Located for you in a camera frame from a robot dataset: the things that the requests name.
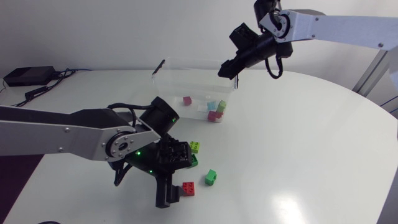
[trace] tabletop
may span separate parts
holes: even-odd
[[[156,96],[150,70],[78,72],[25,108],[72,113]],[[5,223],[376,223],[398,166],[397,120],[319,78],[241,73],[222,123],[180,119],[170,134],[201,143],[199,165],[174,185],[195,196],[155,208],[155,179],[131,169],[121,185],[106,162],[45,155]],[[0,95],[23,100],[32,87]],[[213,186],[204,183],[209,169]]]

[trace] wire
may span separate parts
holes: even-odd
[[[276,64],[278,64],[278,68],[279,68],[279,73],[278,76],[274,75],[273,72],[271,71],[271,69],[269,68],[269,62],[268,62],[268,58],[266,58],[266,68],[267,71],[269,73],[269,75],[273,78],[273,79],[278,79],[282,76],[283,72],[284,72],[284,66],[282,65],[282,59],[280,57],[276,57]]]
[[[394,111],[398,110],[398,108],[393,109],[392,111],[390,111],[390,113],[393,113]]]
[[[42,93],[39,93],[39,94],[33,96],[33,97],[32,97],[31,99],[29,99],[29,100],[24,100],[24,101],[22,101],[22,102],[20,102],[20,103],[17,103],[17,104],[11,105],[11,106],[16,106],[16,107],[25,106],[28,102],[32,101],[33,99],[36,99],[37,97],[39,97],[39,96],[41,96],[41,95],[46,94],[47,92],[49,92],[50,90],[52,90],[54,87],[56,87],[59,83],[61,83],[62,80],[66,79],[66,78],[68,78],[68,77],[70,77],[70,76],[72,76],[74,73],[76,73],[76,72],[79,71],[79,70],[92,71],[91,69],[86,69],[86,68],[74,68],[74,69],[69,69],[69,68],[67,68],[67,69],[64,70],[64,71],[60,71],[60,72],[59,72],[59,71],[56,71],[56,72],[53,73],[53,75],[61,75],[61,77],[60,77],[53,85],[48,86],[48,89],[47,89],[47,90],[45,90],[45,91],[43,91]]]
[[[6,89],[6,86],[4,85],[4,80],[2,80],[2,86],[3,86],[3,88],[0,90],[0,93],[1,93],[3,90]]]
[[[153,108],[154,106],[152,105],[148,105],[148,106],[137,106],[137,105],[128,105],[125,103],[114,103],[109,105],[107,108],[109,109],[116,109],[116,108],[126,108],[129,109],[132,115],[132,127],[134,128],[136,126],[136,121],[137,121],[137,115],[136,112],[134,112],[135,110],[148,110]]]
[[[389,100],[389,101],[387,101],[387,102],[383,103],[383,104],[382,104],[382,105],[380,105],[380,106],[384,106],[384,105],[386,105],[387,103],[389,103],[390,101],[392,101],[392,100],[394,100],[394,99],[396,99],[396,98],[398,98],[398,96],[391,98],[391,100]]]

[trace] power cord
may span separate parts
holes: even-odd
[[[25,93],[26,100],[24,100],[24,101],[22,101],[20,103],[11,105],[11,106],[16,106],[16,107],[25,106],[28,102],[36,99],[37,97],[39,97],[41,95],[44,95],[44,94],[48,93],[50,90],[52,90],[54,87],[56,87],[59,83],[61,83],[62,80],[71,77],[74,73],[76,73],[79,70],[92,71],[92,70],[86,69],[86,68],[75,68],[75,69],[67,68],[64,71],[56,71],[56,72],[53,73],[53,77],[52,78],[56,79],[57,81],[53,85],[51,85],[51,86],[43,86],[43,87],[40,87],[40,88],[38,88],[36,90],[32,90],[32,91],[30,91],[28,93]]]

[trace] toy block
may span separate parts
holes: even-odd
[[[217,178],[217,173],[214,170],[209,170],[209,173],[207,173],[206,178],[205,178],[205,184],[212,186],[214,184],[214,181]]]
[[[192,104],[192,99],[191,99],[190,96],[184,96],[184,97],[182,98],[182,101],[184,102],[184,105],[185,105],[185,106],[189,106],[189,105]]]
[[[182,183],[182,189],[185,191],[184,196],[195,196],[195,186],[193,182]]]
[[[225,108],[226,108],[226,102],[224,100],[221,100],[220,103],[218,104],[217,112],[223,113]]]
[[[192,153],[198,153],[199,152],[199,148],[200,148],[200,143],[199,142],[191,142],[189,144],[189,146],[191,147]]]
[[[207,109],[208,109],[208,110],[215,110],[215,109],[216,109],[216,102],[215,102],[215,101],[213,101],[213,102],[208,102],[208,103],[207,103]]]
[[[216,121],[216,118],[217,118],[217,112],[209,111],[209,114],[207,115],[207,120]]]
[[[192,165],[190,167],[188,167],[188,168],[197,166],[198,164],[199,164],[199,162],[198,162],[197,157],[194,154],[192,154]]]
[[[220,119],[223,115],[224,115],[224,113],[216,112],[216,118],[217,119]]]

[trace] transparent plastic bin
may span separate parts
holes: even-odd
[[[181,118],[220,123],[228,110],[229,96],[236,89],[236,79],[217,75],[222,63],[216,60],[169,57],[152,75],[152,80],[159,91],[158,95]],[[190,105],[186,105],[183,100],[188,96],[192,101]]]

